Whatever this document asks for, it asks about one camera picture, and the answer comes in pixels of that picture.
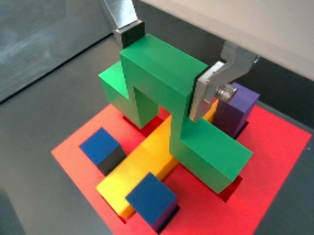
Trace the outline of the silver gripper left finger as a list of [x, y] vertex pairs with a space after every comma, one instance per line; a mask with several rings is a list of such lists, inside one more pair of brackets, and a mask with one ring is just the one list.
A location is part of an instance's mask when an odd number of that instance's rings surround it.
[[138, 19], [132, 0], [99, 0], [122, 49], [144, 36], [144, 22]]

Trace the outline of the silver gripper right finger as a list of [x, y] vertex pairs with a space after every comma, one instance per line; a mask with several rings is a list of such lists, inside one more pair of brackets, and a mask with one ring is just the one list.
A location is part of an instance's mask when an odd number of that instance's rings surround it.
[[247, 74], [259, 56], [251, 51], [226, 42], [220, 60], [196, 76], [188, 109], [188, 118], [196, 122], [206, 113], [206, 105], [214, 98], [228, 103], [236, 93], [231, 82]]

